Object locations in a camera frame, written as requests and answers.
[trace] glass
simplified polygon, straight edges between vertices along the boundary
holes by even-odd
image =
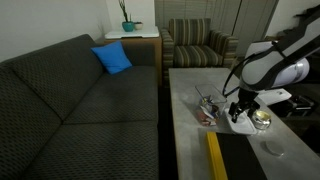
[[[215,125],[223,113],[227,99],[213,84],[201,84],[195,86],[200,95],[199,106],[202,110],[197,112],[202,125]]]

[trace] black cable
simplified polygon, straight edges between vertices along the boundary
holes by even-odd
[[[282,50],[279,48],[278,43],[275,41],[272,41],[271,44],[273,47],[279,52],[279,54],[283,57],[284,60],[287,59],[287,56],[283,54]]]
[[[234,72],[243,64],[244,61],[251,59],[254,56],[257,56],[258,54],[251,54],[250,56],[248,56],[247,58],[245,58],[244,60],[240,61],[238,65],[236,65],[230,72],[229,76],[227,77],[226,82],[224,83],[223,89],[222,89],[222,95],[227,98],[230,94],[236,92],[240,87],[237,86],[236,88],[232,89],[230,92],[228,92],[227,94],[225,94],[226,92],[226,87],[227,84],[229,83],[229,80],[231,79],[231,76],[234,74]]]

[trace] sofa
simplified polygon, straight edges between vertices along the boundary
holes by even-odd
[[[158,179],[154,47],[109,74],[81,35],[0,63],[0,179]]]

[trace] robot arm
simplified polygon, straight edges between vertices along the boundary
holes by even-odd
[[[248,116],[259,108],[254,101],[257,91],[298,82],[309,71],[306,56],[320,49],[320,11],[307,19],[278,43],[254,43],[247,52],[240,77],[238,103],[232,103],[229,114],[235,123],[249,109]]]

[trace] yellow strip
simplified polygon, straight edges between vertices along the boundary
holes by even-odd
[[[214,180],[227,180],[227,172],[224,167],[218,138],[215,132],[207,132],[209,163]]]

